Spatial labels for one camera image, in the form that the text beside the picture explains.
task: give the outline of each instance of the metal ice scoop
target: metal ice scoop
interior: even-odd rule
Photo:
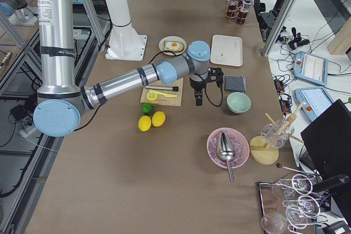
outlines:
[[[227,163],[229,179],[231,182],[234,182],[234,175],[230,162],[234,159],[235,152],[230,139],[225,133],[221,133],[220,135],[220,143],[217,146],[216,154],[221,161]]]

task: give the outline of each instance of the yellow lemon squeezer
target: yellow lemon squeezer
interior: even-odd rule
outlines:
[[[146,95],[146,98],[148,101],[156,101],[157,100],[157,95],[163,95],[166,98],[175,98],[177,97],[177,94],[169,94],[169,93],[162,93],[157,90],[149,90],[149,92]]]

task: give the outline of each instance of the table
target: table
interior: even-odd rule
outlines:
[[[235,115],[225,103],[215,108],[206,99],[196,107],[184,78],[182,107],[156,106],[166,113],[165,124],[142,133],[137,128],[141,89],[111,100],[89,126],[64,139],[26,233],[263,231],[256,182],[274,181],[287,172],[249,157],[234,169],[232,184],[206,151],[207,138],[217,128],[234,128],[250,141],[268,123],[265,112],[281,117],[269,63],[259,54],[263,42],[253,9],[245,24],[227,24],[225,1],[128,0],[133,27],[148,35],[145,59],[110,61],[101,53],[88,84],[145,65],[165,36],[182,37],[188,44],[197,39],[211,43],[215,34],[239,36],[243,66],[222,69],[225,75],[246,76],[251,109]],[[208,86],[208,94],[218,102],[215,86]],[[294,166],[289,147],[281,150],[279,162]]]

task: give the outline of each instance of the tablet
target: tablet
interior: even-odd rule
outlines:
[[[324,87],[301,88],[296,89],[294,93],[299,104],[303,101],[306,103],[302,110],[311,122],[334,102]]]
[[[303,81],[326,86],[328,60],[307,52],[298,52],[295,56],[293,72],[296,78]]]

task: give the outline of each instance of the yellow handle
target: yellow handle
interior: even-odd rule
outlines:
[[[149,90],[149,93],[160,94],[160,95],[163,95],[164,97],[167,97],[167,98],[177,97],[177,94],[162,93],[162,92],[159,92],[158,90]]]

